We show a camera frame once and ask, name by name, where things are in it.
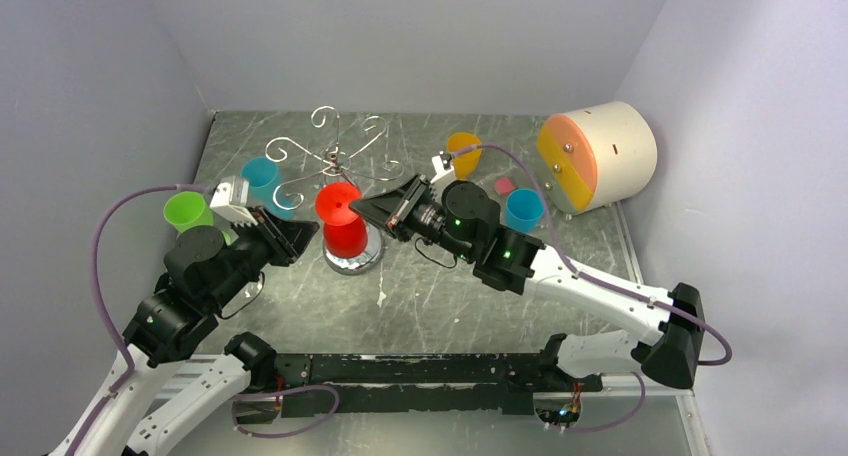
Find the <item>red plastic wine glass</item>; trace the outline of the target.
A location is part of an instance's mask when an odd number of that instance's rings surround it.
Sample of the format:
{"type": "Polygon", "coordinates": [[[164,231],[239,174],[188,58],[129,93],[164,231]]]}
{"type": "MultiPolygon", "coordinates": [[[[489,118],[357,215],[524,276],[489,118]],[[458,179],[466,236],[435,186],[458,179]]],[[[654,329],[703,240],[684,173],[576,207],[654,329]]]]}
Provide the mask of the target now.
{"type": "Polygon", "coordinates": [[[350,204],[362,197],[352,184],[331,183],[315,199],[315,212],[323,223],[323,237],[329,253],[338,258],[359,256],[367,245],[365,221],[350,204]]]}

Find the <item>blue plastic wine glass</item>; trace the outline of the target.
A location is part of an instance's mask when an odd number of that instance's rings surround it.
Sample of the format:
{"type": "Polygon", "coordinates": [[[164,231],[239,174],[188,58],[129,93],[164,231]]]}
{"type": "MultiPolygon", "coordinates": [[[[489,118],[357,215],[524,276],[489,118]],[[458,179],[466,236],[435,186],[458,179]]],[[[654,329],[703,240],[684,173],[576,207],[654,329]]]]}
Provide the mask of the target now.
{"type": "Polygon", "coordinates": [[[283,183],[282,175],[277,164],[266,157],[256,157],[247,161],[240,172],[240,176],[248,181],[249,193],[259,203],[263,204],[268,211],[282,219],[290,219],[293,211],[289,200],[282,196],[278,197],[285,208],[280,208],[274,203],[275,190],[283,183]]]}
{"type": "Polygon", "coordinates": [[[504,223],[512,230],[530,233],[539,225],[544,212],[543,201],[535,190],[516,189],[506,199],[504,223]]]}

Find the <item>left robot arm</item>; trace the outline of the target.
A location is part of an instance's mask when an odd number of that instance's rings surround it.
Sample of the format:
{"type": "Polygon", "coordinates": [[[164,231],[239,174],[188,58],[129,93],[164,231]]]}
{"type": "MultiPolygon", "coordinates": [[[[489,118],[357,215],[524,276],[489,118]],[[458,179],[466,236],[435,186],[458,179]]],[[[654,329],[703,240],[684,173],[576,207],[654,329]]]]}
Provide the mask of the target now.
{"type": "Polygon", "coordinates": [[[242,393],[278,390],[277,353],[252,333],[236,336],[224,355],[156,411],[161,388],[190,360],[223,320],[224,307],[267,266],[288,267],[320,226],[289,221],[249,207],[232,225],[228,245],[220,230],[194,227],[164,257],[166,271],[138,306],[121,336],[130,359],[116,359],[98,393],[56,455],[166,455],[219,406],[242,393]]]}

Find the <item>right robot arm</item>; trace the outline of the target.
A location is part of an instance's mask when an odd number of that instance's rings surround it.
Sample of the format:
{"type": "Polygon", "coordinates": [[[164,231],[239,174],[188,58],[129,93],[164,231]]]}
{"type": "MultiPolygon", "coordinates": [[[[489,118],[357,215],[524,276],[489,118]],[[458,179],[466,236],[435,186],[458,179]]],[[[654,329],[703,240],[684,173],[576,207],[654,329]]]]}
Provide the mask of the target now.
{"type": "Polygon", "coordinates": [[[492,289],[563,302],[614,326],[611,333],[557,337],[554,354],[539,365],[548,388],[630,371],[671,388],[693,387],[705,333],[697,288],[637,284],[568,262],[553,246],[501,224],[500,205],[471,182],[452,182],[438,193],[415,176],[349,207],[398,241],[418,236],[471,264],[473,276],[492,289]]]}

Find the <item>chrome wine glass rack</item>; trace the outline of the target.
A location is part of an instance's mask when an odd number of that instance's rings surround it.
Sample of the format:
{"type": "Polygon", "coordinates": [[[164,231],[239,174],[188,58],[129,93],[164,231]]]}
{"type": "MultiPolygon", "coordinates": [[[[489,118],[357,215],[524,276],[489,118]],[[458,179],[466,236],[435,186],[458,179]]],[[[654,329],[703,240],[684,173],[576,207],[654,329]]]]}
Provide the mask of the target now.
{"type": "MultiPolygon", "coordinates": [[[[265,158],[275,164],[288,159],[289,147],[299,150],[303,155],[320,163],[318,171],[296,177],[293,180],[295,183],[316,178],[319,181],[319,186],[323,188],[338,180],[353,185],[356,177],[376,182],[392,182],[404,175],[404,165],[399,161],[390,159],[389,156],[384,157],[382,166],[384,173],[382,175],[377,173],[366,175],[355,171],[353,168],[354,158],[366,152],[379,141],[386,142],[389,140],[390,124],[386,118],[379,115],[366,117],[361,122],[361,130],[365,134],[366,141],[351,153],[342,149],[341,115],[336,108],[329,105],[316,108],[310,115],[310,123],[316,129],[323,128],[330,123],[335,125],[335,136],[325,148],[310,150],[287,136],[274,137],[265,145],[265,158]]],[[[367,223],[365,227],[366,246],[357,256],[343,258],[332,254],[327,246],[322,247],[324,260],[332,270],[345,276],[357,276],[374,269],[381,262],[385,251],[385,240],[374,225],[367,223]]]]}

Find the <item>orange plastic wine glass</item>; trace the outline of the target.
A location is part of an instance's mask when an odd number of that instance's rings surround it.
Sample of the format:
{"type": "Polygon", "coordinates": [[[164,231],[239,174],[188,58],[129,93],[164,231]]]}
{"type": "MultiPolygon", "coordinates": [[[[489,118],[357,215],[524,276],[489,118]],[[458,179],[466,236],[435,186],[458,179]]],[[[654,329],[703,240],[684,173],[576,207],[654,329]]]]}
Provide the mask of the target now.
{"type": "Polygon", "coordinates": [[[466,180],[477,169],[482,150],[472,150],[472,147],[480,143],[481,140],[469,132],[455,133],[448,138],[446,149],[450,153],[456,153],[453,157],[453,167],[458,179],[466,180]]]}

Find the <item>green plastic wine glass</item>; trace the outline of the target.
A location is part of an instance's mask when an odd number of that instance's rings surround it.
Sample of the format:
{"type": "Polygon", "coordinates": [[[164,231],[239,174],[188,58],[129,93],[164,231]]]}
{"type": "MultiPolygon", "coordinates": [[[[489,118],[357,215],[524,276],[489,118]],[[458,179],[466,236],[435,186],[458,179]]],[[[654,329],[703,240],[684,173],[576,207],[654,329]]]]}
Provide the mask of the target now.
{"type": "Polygon", "coordinates": [[[213,212],[198,192],[182,191],[171,196],[163,207],[163,217],[179,234],[199,226],[215,228],[213,212]]]}

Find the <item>pink small block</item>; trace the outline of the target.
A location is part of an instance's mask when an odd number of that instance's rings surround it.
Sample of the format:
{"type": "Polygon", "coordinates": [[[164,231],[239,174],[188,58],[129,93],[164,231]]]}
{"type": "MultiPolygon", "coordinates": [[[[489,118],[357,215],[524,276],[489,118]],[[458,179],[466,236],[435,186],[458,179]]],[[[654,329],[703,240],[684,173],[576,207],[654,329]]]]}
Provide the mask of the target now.
{"type": "Polygon", "coordinates": [[[494,183],[494,191],[500,197],[506,198],[515,190],[515,183],[508,177],[497,179],[494,183]]]}

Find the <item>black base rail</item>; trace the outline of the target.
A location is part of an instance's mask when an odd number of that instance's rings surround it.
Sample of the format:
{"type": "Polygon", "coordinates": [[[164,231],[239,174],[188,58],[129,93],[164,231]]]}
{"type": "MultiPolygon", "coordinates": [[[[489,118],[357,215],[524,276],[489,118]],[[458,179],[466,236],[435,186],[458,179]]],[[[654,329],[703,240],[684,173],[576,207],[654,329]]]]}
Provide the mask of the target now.
{"type": "Polygon", "coordinates": [[[538,394],[602,390],[599,376],[574,379],[537,353],[278,354],[252,377],[252,393],[304,387],[281,399],[284,418],[339,413],[497,410],[530,415],[538,394]]]}

